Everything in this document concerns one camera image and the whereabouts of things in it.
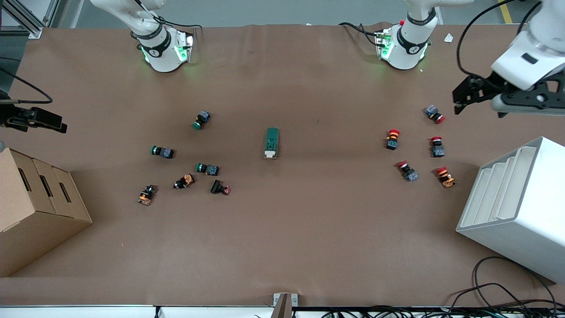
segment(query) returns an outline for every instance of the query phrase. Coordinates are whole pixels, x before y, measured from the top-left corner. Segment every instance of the robotic arm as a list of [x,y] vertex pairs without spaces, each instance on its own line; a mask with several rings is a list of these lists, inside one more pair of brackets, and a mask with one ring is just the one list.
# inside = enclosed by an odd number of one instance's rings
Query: robotic arm
[[409,70],[424,58],[429,36],[438,19],[435,7],[462,6],[474,0],[404,0],[408,16],[403,24],[396,24],[377,35],[377,55],[394,68]]
[[164,25],[152,10],[165,0],[90,0],[125,23],[141,43],[147,63],[159,72],[171,72],[188,62],[193,36]]
[[565,115],[565,1],[544,0],[508,49],[492,64],[486,80],[468,76],[453,90],[455,114],[492,100],[508,113]]

